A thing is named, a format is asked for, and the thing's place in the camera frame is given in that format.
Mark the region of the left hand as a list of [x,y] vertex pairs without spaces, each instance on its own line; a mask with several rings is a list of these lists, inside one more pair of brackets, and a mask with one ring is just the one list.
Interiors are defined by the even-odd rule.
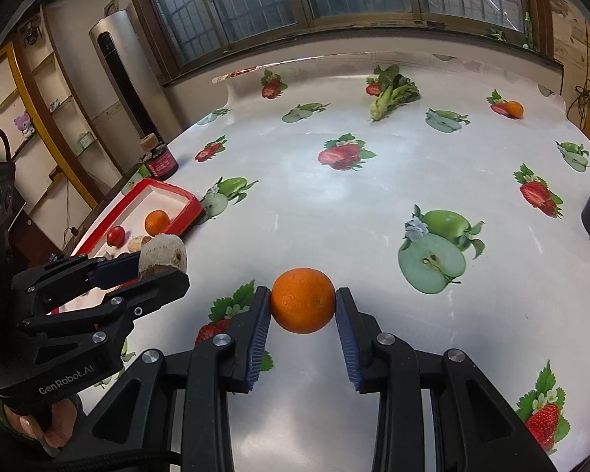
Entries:
[[34,415],[18,415],[0,400],[0,430],[37,441],[51,450],[63,448],[72,438],[78,418],[83,414],[78,397],[70,397],[51,407],[51,423],[45,428]]

